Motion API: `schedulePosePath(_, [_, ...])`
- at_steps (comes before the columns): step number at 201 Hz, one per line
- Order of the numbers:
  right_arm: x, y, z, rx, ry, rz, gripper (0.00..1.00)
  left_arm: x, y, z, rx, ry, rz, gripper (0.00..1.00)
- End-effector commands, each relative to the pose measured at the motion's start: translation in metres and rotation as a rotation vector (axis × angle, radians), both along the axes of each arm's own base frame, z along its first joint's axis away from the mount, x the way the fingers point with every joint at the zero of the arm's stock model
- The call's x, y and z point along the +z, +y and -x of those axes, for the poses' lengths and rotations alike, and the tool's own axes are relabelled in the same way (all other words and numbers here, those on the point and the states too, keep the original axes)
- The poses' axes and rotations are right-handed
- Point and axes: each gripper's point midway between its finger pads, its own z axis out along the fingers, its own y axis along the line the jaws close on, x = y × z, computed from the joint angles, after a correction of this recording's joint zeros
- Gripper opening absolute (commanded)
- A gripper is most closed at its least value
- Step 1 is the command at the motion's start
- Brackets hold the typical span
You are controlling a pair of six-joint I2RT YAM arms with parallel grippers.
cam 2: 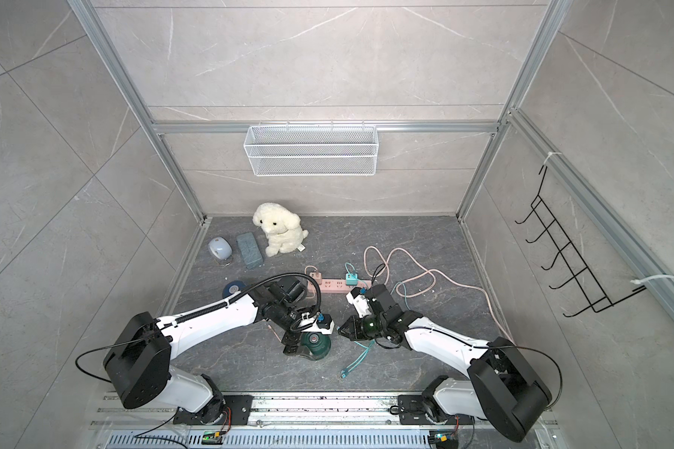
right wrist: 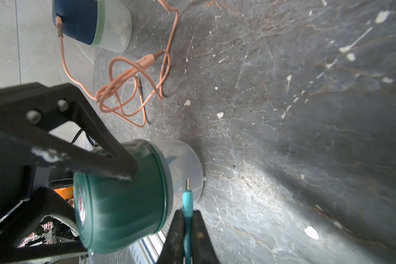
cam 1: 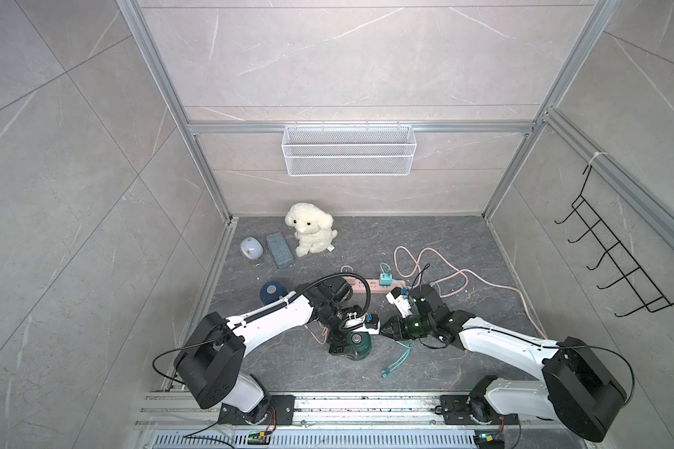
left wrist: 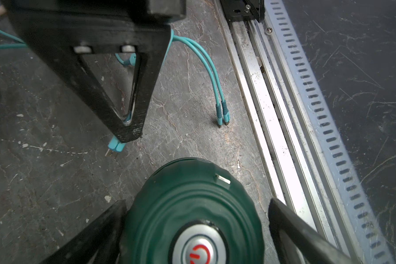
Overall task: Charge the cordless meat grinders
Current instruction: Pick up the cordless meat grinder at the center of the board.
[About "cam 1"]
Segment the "green cordless meat grinder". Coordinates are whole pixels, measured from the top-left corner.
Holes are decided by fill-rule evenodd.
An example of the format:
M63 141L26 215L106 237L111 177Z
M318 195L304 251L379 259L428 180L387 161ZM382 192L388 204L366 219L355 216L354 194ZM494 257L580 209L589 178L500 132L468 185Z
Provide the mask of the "green cordless meat grinder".
M364 332L350 332L346 336L346 345L354 347L361 355L361 360L370 355L372 350L371 335Z

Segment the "teal usb wall charger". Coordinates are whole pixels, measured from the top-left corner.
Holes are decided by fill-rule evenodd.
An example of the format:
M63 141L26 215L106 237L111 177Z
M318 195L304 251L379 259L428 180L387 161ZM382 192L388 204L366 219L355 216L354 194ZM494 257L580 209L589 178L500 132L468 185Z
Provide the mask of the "teal usb wall charger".
M390 287L393 282L392 275L389 273L381 273L378 282L380 286Z

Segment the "blue cordless meat grinder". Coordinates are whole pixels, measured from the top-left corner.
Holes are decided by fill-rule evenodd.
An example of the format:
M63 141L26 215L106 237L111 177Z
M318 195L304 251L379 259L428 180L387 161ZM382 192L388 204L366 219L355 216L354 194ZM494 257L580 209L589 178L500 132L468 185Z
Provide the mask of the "blue cordless meat grinder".
M278 281L266 282L259 292L259 298L263 305L269 305L286 297L288 290L284 284Z

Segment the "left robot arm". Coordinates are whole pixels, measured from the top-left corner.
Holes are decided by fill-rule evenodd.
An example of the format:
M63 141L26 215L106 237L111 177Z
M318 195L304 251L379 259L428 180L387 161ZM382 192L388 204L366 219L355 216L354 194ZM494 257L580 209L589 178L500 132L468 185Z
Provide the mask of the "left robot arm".
M206 315L187 344L157 357L174 355L173 382L184 385L201 409L223 404L258 424L265 415L277 420L271 395L252 375L242 373L243 359L268 340L295 327L318 322L327 330L329 354L361 360L371 352L378 320L368 316L372 288L353 272L339 272L299 285L275 302L248 314L224 318Z

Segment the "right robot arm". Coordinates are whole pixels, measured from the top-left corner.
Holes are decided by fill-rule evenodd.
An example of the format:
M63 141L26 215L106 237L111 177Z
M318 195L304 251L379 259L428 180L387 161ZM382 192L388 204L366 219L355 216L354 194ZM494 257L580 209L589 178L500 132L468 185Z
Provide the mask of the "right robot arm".
M484 376L465 405L479 424L507 415L559 421L584 440L600 443L635 390L625 389L599 358L602 347L568 337L561 342L498 327L471 312L451 310L428 284L395 285L386 299L397 314L380 327L395 342L424 342L430 350L454 347L486 355L530 375L513 381Z

